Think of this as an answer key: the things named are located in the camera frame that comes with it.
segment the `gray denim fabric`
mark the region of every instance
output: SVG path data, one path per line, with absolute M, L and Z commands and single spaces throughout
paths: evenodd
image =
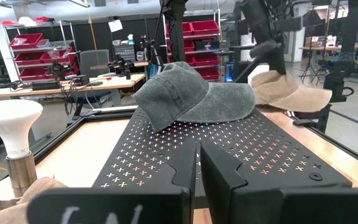
M 243 83 L 208 83 L 185 62 L 168 64 L 135 93 L 153 130 L 174 121 L 212 123 L 246 117 L 255 106 L 252 87 Z

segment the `desk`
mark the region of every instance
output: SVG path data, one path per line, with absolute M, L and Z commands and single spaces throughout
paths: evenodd
M 133 74 L 131 75 L 130 80 L 126 80 L 125 77 L 113 77 L 111 80 L 107 80 L 106 78 L 90 78 L 90 81 L 101 81 L 103 82 L 102 85 L 99 86 L 89 86 L 83 89 L 80 89 L 81 87 L 78 87 L 80 89 L 79 91 L 89 91 L 89 90 L 111 90 L 112 91 L 112 101 L 115 106 L 121 106 L 121 97 L 119 94 L 119 88 L 131 88 L 136 83 L 140 82 L 142 79 L 145 78 L 144 74 Z M 53 94 L 60 94 L 60 89 L 54 89 L 54 90 L 37 90 L 33 91 L 32 89 L 17 89 L 17 91 L 11 91 L 10 88 L 3 88 L 0 89 L 0 98 L 6 98 L 10 97 L 13 99 L 19 99 L 21 96 L 35 96 L 35 95 L 53 95 Z M 34 145 L 37 140 L 34 137 L 34 134 L 32 130 L 30 130 L 29 133 L 29 142 L 30 145 Z
M 293 120 L 283 113 L 267 110 L 262 112 L 268 119 L 351 180 L 354 187 L 358 187 L 358 160 L 309 129 L 292 125 Z M 37 169 L 54 173 L 57 180 L 69 187 L 91 187 L 128 122 L 128 119 L 122 119 L 85 123 L 38 163 Z M 84 138 L 99 140 L 86 142 L 83 141 Z M 89 148 L 97 152 L 88 153 Z M 195 210 L 194 223 L 212 223 L 208 209 Z
M 103 82 L 100 86 L 92 86 L 93 90 L 112 90 L 118 88 L 130 88 L 133 87 L 136 83 L 140 82 L 145 77 L 144 74 L 134 74 L 131 75 L 130 80 L 126 80 L 125 77 L 113 77 L 111 80 L 106 80 L 106 78 L 90 78 L 91 82 L 98 80 Z M 89 91 L 91 87 L 86 87 L 79 91 Z M 33 91 L 32 89 L 22 89 L 17 91 L 11 91 L 10 88 L 3 88 L 0 89 L 0 98 L 2 97 L 11 97 L 17 98 L 20 96 L 35 96 L 35 95 L 52 95 L 52 94 L 59 94 L 61 93 L 60 89 L 54 90 L 37 90 Z
M 299 49 L 311 50 L 312 51 L 312 54 L 311 54 L 311 64 L 312 64 L 312 66 L 318 66 L 318 61 L 323 59 L 323 55 L 318 55 L 317 51 L 323 51 L 324 47 L 300 47 Z M 342 46 L 326 47 L 326 51 L 339 51 L 341 49 L 342 49 Z M 337 56 L 329 56 L 329 55 L 325 56 L 325 60 L 336 61 L 337 58 L 338 58 Z

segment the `ceiling light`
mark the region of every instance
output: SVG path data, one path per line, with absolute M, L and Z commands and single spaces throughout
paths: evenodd
M 87 4 L 87 3 L 85 3 L 85 2 L 83 2 L 83 1 L 81 1 L 81 0 L 70 0 L 70 1 L 73 2 L 73 3 L 75 3 L 75 4 L 77 4 L 77 5 L 80 5 L 80 6 L 82 6 L 82 7 L 90 7 L 89 4 Z

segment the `concrete floor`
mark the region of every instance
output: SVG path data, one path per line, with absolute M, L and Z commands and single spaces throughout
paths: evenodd
M 304 68 L 305 63 L 289 63 L 287 65 L 288 71 L 299 83 L 301 83 L 301 80 L 298 76 L 303 73 Z M 324 77 L 321 77 L 320 82 L 317 83 L 320 88 L 322 88 L 323 79 Z M 310 81 L 310 77 L 305 79 L 305 85 L 312 85 Z M 333 112 L 329 115 L 326 134 L 358 153 L 358 80 L 348 78 L 345 86 L 352 87 L 355 93 L 347 99 L 347 102 L 333 104 L 331 108 Z M 134 99 L 130 96 L 125 96 L 122 99 L 124 106 L 133 105 L 134 103 Z M 44 111 L 33 125 L 36 139 L 48 133 L 56 136 L 66 128 L 67 115 L 65 114 L 62 100 L 47 100 L 42 101 L 41 104 L 44 106 Z M 1 146 L 0 166 L 5 166 L 4 157 L 4 149 Z M 7 175 L 7 172 L 0 170 L 0 179 L 5 175 Z

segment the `baseball cap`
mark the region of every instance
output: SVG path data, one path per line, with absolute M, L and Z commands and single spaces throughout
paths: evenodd
M 252 79 L 251 85 L 257 105 L 297 112 L 319 111 L 329 103 L 333 94 L 331 90 L 298 85 L 288 72 L 281 75 L 275 70 L 260 73 Z
M 155 132 L 174 121 L 218 123 L 246 117 L 255 106 L 252 87 L 244 83 L 208 83 L 186 62 L 168 64 L 134 98 Z

